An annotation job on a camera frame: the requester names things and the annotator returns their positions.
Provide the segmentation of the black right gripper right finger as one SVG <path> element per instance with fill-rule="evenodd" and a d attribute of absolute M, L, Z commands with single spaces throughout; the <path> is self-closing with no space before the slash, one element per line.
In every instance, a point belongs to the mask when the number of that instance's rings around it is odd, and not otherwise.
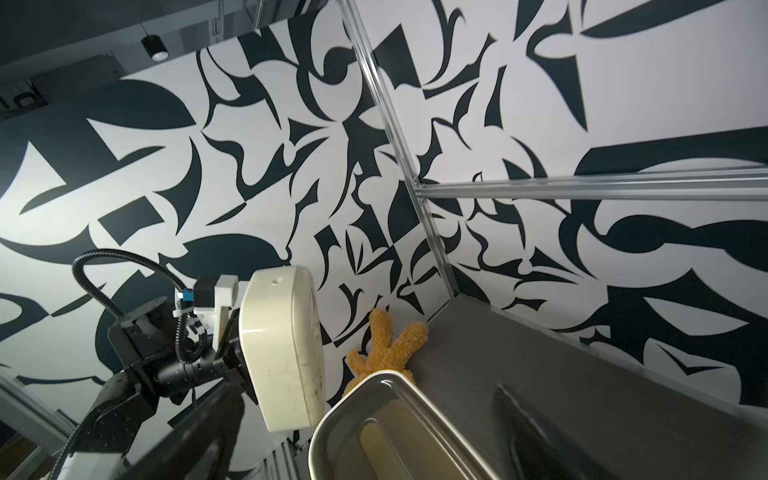
<path fill-rule="evenodd" d="M 494 432 L 508 479 L 614 479 L 511 386 L 493 395 Z"/>

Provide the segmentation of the cream box dark clear lid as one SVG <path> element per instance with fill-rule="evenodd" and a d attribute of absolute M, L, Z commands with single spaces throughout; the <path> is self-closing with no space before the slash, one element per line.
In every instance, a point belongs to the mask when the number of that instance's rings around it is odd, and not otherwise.
<path fill-rule="evenodd" d="M 309 269 L 254 272 L 238 327 L 244 364 L 270 432 L 315 427 L 325 413 L 324 356 Z"/>

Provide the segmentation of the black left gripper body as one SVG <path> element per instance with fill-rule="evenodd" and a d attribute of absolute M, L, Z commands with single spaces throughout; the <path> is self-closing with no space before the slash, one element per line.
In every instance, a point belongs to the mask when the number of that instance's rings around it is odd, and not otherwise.
<path fill-rule="evenodd" d="M 179 402 L 194 387 L 226 380 L 258 401 L 241 348 L 238 311 L 231 314 L 219 347 L 208 346 L 191 364 L 176 357 L 176 325 L 171 301 L 159 297 L 116 320 L 108 339 L 124 369 L 134 372 L 157 396 Z"/>

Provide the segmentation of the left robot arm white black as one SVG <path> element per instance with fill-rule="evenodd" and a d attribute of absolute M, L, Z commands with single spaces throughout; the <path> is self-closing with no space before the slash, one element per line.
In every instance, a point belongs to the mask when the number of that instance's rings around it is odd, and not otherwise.
<path fill-rule="evenodd" d="M 238 338 L 238 314 L 224 317 L 223 337 L 205 338 L 192 363 L 178 360 L 178 320 L 161 297 L 120 316 L 108 338 L 123 368 L 103 386 L 67 440 L 54 479 L 224 479 L 237 443 L 246 397 L 255 392 Z M 127 454 L 161 400 L 191 401 L 172 430 L 138 461 Z"/>

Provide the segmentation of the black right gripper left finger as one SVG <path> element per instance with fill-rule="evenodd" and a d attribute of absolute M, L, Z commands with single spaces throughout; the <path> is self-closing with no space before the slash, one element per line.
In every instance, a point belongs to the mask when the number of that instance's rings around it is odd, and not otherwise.
<path fill-rule="evenodd" d="M 233 387 L 219 385 L 121 479 L 224 479 L 244 414 Z"/>

